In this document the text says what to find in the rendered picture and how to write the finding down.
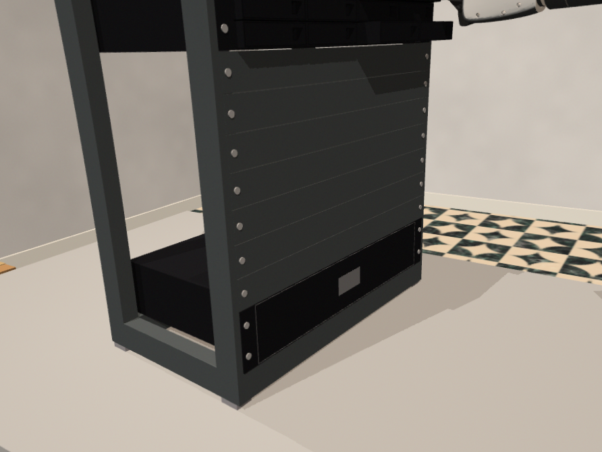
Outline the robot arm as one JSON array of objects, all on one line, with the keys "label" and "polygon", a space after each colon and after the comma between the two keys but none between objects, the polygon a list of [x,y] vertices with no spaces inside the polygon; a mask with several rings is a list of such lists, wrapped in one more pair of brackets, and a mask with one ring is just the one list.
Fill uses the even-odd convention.
[{"label": "robot arm", "polygon": [[544,0],[544,2],[548,9],[602,4],[602,0]]}]

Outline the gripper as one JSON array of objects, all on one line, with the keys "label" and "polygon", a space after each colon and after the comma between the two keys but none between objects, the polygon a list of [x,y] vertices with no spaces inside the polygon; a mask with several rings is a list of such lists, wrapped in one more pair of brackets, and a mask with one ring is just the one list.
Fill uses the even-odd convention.
[{"label": "gripper", "polygon": [[461,26],[522,18],[542,12],[546,8],[544,0],[448,1],[458,10],[458,19]]}]

